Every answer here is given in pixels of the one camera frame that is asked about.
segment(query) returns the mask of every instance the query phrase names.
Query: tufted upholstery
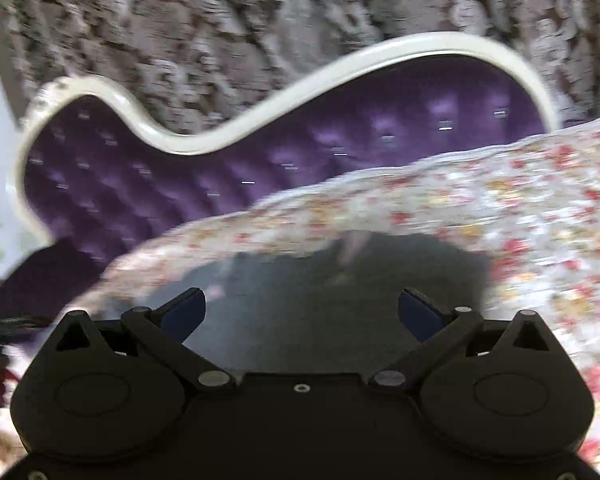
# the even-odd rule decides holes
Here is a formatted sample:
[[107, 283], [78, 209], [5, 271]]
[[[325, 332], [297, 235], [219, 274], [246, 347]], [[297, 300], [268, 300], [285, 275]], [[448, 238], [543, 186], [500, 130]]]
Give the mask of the tufted upholstery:
[[54, 237], [103, 269], [183, 222], [282, 189], [543, 131], [509, 75], [471, 57], [430, 56], [363, 75], [208, 155], [152, 148], [98, 98], [80, 97], [40, 132], [24, 184]]

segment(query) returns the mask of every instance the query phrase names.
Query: bed sheet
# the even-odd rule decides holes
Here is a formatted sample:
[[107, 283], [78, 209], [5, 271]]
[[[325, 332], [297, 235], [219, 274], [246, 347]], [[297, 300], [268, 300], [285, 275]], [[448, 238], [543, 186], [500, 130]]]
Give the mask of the bed sheet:
[[600, 120], [346, 174], [183, 225], [114, 261], [69, 308], [97, 316], [111, 298], [137, 301], [211, 262], [240, 253], [306, 258], [348, 232], [429, 235], [488, 257], [484, 315], [532, 308], [544, 317], [593, 392], [581, 454], [600, 471]]

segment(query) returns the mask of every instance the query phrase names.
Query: screw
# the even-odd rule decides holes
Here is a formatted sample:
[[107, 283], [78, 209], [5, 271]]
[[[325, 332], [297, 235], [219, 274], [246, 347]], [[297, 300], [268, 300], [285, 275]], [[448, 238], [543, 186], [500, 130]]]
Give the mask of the screw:
[[198, 382], [207, 388], [224, 386], [231, 380], [229, 374], [222, 370], [208, 370], [198, 376]]
[[398, 370], [382, 370], [374, 375], [380, 386], [400, 386], [406, 379]]

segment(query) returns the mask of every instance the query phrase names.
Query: white curved frame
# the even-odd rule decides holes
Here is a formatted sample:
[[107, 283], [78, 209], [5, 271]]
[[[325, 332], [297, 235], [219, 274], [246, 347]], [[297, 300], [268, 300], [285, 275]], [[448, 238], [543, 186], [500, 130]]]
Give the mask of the white curved frame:
[[53, 237], [27, 203], [24, 168], [29, 149], [46, 125], [64, 106], [83, 95], [106, 102], [140, 139], [154, 148], [180, 155], [201, 155], [221, 150], [265, 124], [336, 86], [379, 68], [423, 56], [459, 54], [486, 61], [512, 76], [528, 92], [547, 132], [560, 129], [558, 111], [540, 76], [526, 60], [496, 41], [462, 32], [426, 32], [364, 48], [332, 62], [277, 92], [240, 116], [217, 128], [192, 136], [175, 134], [156, 123], [121, 85], [100, 76], [61, 77], [44, 85], [21, 119], [24, 138], [8, 176], [7, 188], [17, 214], [44, 244]]

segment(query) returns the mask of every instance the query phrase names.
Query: headboard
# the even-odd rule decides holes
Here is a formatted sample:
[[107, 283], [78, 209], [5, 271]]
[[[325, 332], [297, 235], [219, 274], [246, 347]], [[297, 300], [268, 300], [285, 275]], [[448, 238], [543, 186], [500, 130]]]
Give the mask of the headboard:
[[183, 222], [347, 171], [558, 128], [524, 60], [457, 32], [369, 47], [195, 136], [154, 123], [104, 78], [63, 78], [32, 102], [10, 182], [24, 221], [50, 247], [32, 256], [36, 270], [25, 264], [2, 284], [0, 313], [26, 303], [52, 317], [112, 259]]

